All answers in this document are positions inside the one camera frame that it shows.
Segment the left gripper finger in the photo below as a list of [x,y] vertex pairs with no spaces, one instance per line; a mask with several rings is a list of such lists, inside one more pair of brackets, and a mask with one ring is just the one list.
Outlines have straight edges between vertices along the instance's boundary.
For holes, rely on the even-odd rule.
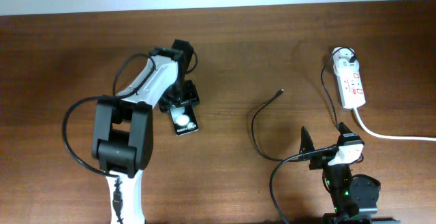
[[179,107],[196,106],[200,103],[197,88],[192,80],[184,80],[180,85]]
[[179,102],[160,99],[158,104],[159,104],[159,110],[161,112],[169,112],[171,108],[177,108],[179,105]]

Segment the black smartphone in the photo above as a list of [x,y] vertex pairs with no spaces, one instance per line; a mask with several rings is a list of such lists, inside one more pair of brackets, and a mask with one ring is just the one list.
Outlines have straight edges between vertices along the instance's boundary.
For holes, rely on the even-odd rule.
[[193,133],[199,129],[193,106],[170,108],[170,116],[174,125],[175,134],[178,136]]

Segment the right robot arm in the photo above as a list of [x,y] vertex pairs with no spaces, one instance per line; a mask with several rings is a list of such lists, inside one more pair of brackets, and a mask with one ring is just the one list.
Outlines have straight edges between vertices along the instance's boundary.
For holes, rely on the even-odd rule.
[[334,207],[333,213],[323,215],[322,223],[372,223],[381,183],[364,174],[352,174],[350,165],[362,156],[364,142],[345,123],[339,123],[339,132],[336,144],[316,150],[307,129],[301,129],[299,159],[309,161],[310,170],[322,171]]

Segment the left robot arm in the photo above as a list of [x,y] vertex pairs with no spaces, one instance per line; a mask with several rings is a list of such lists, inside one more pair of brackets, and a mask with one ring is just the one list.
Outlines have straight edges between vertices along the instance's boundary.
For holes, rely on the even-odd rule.
[[171,48],[155,48],[137,78],[113,101],[96,107],[91,153],[106,174],[112,223],[145,223],[142,174],[153,151],[153,108],[168,113],[176,135],[199,129],[193,112],[198,92],[185,75],[197,55],[193,46],[176,39]]

